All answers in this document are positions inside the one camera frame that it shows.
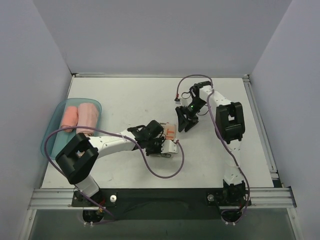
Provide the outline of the white rabbit print towel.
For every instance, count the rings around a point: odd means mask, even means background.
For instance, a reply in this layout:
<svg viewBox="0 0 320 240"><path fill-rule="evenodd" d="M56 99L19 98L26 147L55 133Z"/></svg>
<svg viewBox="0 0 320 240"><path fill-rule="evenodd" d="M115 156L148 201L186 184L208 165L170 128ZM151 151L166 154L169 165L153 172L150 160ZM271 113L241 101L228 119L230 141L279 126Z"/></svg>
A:
<svg viewBox="0 0 320 240"><path fill-rule="evenodd" d="M166 140L176 141L177 126L169 122L161 122L160 125L163 128L161 134L165 136Z"/></svg>

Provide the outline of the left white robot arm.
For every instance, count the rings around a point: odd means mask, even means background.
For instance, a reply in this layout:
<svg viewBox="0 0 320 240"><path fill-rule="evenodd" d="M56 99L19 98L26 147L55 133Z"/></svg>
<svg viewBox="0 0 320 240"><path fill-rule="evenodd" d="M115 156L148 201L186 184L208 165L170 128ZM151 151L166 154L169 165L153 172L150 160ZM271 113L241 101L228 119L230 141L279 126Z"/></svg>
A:
<svg viewBox="0 0 320 240"><path fill-rule="evenodd" d="M113 135L87 137L78 133L57 154L55 161L68 182L83 193L83 200L95 206L101 201L100 188L90 175L96 160L124 151L148 151L154 144L163 142L163 133L164 128L156 120Z"/></svg>

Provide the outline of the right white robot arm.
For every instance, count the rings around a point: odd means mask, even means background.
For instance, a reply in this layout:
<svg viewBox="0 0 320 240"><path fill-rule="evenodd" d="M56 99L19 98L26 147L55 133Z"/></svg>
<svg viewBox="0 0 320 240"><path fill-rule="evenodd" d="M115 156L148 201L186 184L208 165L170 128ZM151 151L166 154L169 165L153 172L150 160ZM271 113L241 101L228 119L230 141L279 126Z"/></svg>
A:
<svg viewBox="0 0 320 240"><path fill-rule="evenodd" d="M175 108L178 131L187 132L198 122L197 114L206 106L215 133L229 156L224 158L222 191L214 197L221 206L243 207L250 201L248 179L240 167L241 142L245 133L245 118L240 102L225 98L210 81L195 83L189 89L191 103Z"/></svg>

